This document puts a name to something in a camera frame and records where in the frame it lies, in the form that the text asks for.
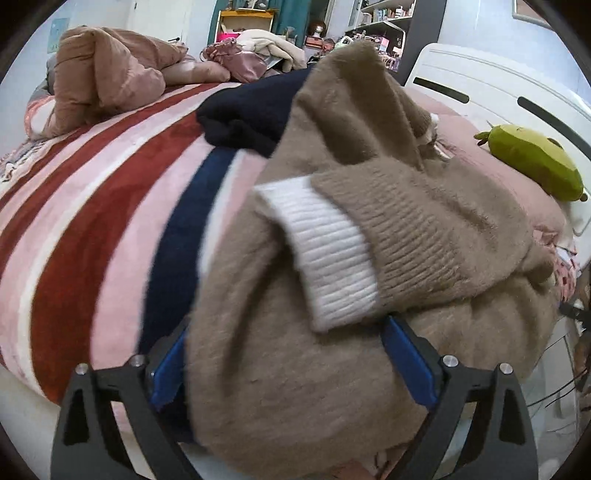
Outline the blue wall poster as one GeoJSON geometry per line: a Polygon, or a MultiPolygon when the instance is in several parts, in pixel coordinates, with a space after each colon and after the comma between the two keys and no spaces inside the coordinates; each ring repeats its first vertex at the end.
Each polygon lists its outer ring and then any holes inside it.
{"type": "Polygon", "coordinates": [[[48,54],[56,53],[59,46],[61,36],[68,30],[69,18],[55,18],[52,20],[47,40],[48,54]]]}

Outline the teal curtain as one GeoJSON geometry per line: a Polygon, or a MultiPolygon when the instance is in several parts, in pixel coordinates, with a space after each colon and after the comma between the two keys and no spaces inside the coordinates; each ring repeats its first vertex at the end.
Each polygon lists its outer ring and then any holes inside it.
{"type": "Polygon", "coordinates": [[[286,35],[297,47],[303,47],[310,10],[311,0],[217,1],[207,43],[212,44],[233,31],[261,29],[286,35]]]}

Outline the dark bookshelf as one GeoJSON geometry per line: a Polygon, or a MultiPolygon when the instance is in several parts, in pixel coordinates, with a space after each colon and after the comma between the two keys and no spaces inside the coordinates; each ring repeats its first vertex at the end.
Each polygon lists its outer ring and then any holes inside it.
{"type": "Polygon", "coordinates": [[[394,79],[404,85],[424,47],[437,43],[447,7],[446,0],[377,1],[361,9],[372,20],[367,25],[353,26],[345,35],[356,34],[386,38],[387,53],[398,56],[394,79]]]}

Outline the green avocado plush toy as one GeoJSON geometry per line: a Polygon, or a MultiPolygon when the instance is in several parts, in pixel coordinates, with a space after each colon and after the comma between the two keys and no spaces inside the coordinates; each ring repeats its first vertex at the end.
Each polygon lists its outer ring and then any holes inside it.
{"type": "Polygon", "coordinates": [[[494,157],[536,182],[556,200],[589,199],[574,161],[556,140],[513,124],[493,126],[474,138],[479,146],[487,144],[494,157]]]}

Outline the wig mannequin head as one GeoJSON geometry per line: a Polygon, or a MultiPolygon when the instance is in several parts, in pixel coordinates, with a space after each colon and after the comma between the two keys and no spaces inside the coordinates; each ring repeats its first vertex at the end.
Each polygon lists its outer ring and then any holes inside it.
{"type": "Polygon", "coordinates": [[[311,38],[324,38],[327,32],[327,26],[322,20],[311,20],[308,23],[307,35],[311,38]]]}

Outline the pink near pillow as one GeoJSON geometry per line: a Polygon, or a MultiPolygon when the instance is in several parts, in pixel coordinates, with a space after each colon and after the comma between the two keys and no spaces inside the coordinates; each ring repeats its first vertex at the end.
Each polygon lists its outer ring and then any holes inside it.
{"type": "Polygon", "coordinates": [[[474,138],[477,129],[469,120],[415,89],[408,88],[407,94],[439,117],[437,144],[447,155],[475,167],[510,192],[536,231],[554,235],[557,241],[573,239],[570,222],[558,202],[533,180],[498,160],[485,147],[478,146],[474,138]]]}

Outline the white bed headboard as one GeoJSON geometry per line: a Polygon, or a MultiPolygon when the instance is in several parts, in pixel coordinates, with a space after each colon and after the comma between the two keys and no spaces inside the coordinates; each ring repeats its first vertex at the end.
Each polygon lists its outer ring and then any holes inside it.
{"type": "MultiPolygon", "coordinates": [[[[420,53],[406,86],[451,107],[477,132],[515,124],[556,140],[583,182],[590,182],[590,107],[543,74],[491,53],[433,43],[420,53]]],[[[557,202],[570,222],[581,261],[587,261],[590,203],[557,202]]]]}

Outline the black garment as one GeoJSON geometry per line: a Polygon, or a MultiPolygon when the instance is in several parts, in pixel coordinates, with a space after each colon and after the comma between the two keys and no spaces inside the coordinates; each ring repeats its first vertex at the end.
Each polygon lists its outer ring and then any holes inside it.
{"type": "Polygon", "coordinates": [[[310,73],[310,68],[296,70],[217,91],[197,108],[206,141],[269,158],[283,136],[294,96],[310,73]]]}

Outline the pink crumpled quilt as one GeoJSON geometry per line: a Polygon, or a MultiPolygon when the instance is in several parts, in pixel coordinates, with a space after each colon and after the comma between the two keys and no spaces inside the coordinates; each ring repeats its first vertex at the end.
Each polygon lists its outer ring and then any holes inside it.
{"type": "Polygon", "coordinates": [[[47,70],[47,95],[27,107],[29,136],[53,138],[98,118],[158,100],[170,86],[228,82],[228,69],[187,54],[181,42],[109,27],[62,35],[47,70]]]}

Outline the striped fleece blanket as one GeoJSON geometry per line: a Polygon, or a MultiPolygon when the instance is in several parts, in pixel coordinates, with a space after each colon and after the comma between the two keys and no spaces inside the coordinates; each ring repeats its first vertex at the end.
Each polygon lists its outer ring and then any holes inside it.
{"type": "Polygon", "coordinates": [[[175,330],[263,171],[207,142],[217,84],[45,144],[1,188],[1,363],[18,403],[61,402],[74,367],[116,367],[175,330]]]}

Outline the pink satin bag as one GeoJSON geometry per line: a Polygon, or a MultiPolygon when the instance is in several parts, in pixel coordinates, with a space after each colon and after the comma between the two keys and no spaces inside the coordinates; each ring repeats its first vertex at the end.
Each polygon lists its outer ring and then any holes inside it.
{"type": "Polygon", "coordinates": [[[243,50],[235,38],[226,38],[205,47],[200,52],[202,60],[215,62],[240,83],[253,83],[263,78],[266,62],[256,53],[243,50]]]}

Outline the yellow white cabinet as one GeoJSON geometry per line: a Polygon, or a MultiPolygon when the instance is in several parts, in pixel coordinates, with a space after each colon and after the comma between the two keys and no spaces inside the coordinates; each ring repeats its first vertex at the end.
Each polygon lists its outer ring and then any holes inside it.
{"type": "Polygon", "coordinates": [[[273,21],[274,13],[270,10],[221,10],[217,15],[214,40],[236,38],[240,32],[250,29],[270,31],[273,21]]]}

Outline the brown fuzzy sweater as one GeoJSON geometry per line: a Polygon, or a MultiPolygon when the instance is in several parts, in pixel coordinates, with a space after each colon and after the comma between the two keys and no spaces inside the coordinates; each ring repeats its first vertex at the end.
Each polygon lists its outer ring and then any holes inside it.
{"type": "Polygon", "coordinates": [[[467,366],[534,369],[558,316],[552,257],[435,128],[366,42],[295,95],[187,333],[193,433],[229,466],[293,479],[408,444],[426,411],[384,349],[389,315],[467,366]]]}

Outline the framed wall picture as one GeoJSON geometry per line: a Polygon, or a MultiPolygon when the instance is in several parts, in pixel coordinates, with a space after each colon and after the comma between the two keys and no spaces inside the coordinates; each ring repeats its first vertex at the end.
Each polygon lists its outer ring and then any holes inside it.
{"type": "Polygon", "coordinates": [[[516,20],[532,23],[551,30],[550,24],[538,14],[525,0],[513,0],[512,16],[516,20]]]}

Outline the pile of cream clothes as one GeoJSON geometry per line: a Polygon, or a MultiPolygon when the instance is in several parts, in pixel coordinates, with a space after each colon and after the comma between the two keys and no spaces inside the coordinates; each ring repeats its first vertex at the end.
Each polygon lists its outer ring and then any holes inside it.
{"type": "Polygon", "coordinates": [[[252,51],[264,57],[273,56],[283,60],[283,73],[303,70],[307,66],[304,50],[286,38],[263,29],[242,31],[236,42],[245,51],[252,51]]]}

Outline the dark desk with clutter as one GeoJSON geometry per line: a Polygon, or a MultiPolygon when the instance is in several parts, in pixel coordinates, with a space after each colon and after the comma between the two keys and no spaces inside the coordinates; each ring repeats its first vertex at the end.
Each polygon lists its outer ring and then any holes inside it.
{"type": "Polygon", "coordinates": [[[353,43],[371,43],[377,51],[384,66],[391,72],[398,72],[404,53],[406,34],[400,31],[390,39],[384,34],[370,35],[366,30],[353,32],[352,35],[343,35],[338,40],[332,38],[308,37],[304,43],[304,52],[307,54],[305,63],[308,66],[318,63],[319,60],[330,54],[335,49],[344,48],[353,43]]]}

